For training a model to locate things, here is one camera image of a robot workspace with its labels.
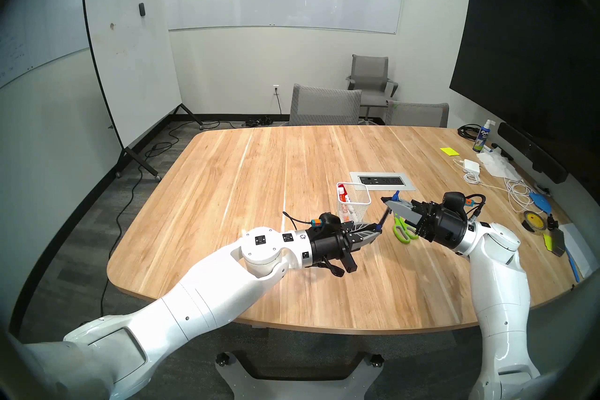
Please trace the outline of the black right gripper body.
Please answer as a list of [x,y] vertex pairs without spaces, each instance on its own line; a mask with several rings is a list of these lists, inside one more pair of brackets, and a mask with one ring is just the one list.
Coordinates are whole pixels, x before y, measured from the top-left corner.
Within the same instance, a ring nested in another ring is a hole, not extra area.
[[415,202],[415,212],[421,215],[415,226],[419,237],[449,249],[462,242],[467,230],[464,204]]

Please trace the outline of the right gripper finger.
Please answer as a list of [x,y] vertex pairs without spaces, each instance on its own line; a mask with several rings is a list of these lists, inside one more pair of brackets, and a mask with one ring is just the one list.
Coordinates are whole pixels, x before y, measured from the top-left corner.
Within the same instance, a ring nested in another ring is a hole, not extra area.
[[422,202],[416,200],[405,200],[396,195],[392,197],[381,197],[381,201],[391,210],[420,210],[422,209]]
[[394,214],[403,218],[404,222],[411,227],[419,227],[423,214],[413,210],[414,205],[411,202],[386,202],[385,204]]

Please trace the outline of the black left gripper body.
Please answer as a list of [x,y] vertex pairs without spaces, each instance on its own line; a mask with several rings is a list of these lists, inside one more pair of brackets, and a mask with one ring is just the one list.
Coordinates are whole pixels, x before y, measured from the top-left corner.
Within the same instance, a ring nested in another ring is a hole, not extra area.
[[330,270],[333,275],[355,272],[358,265],[352,257],[349,229],[354,222],[336,225],[322,224],[308,229],[313,263],[310,267]]

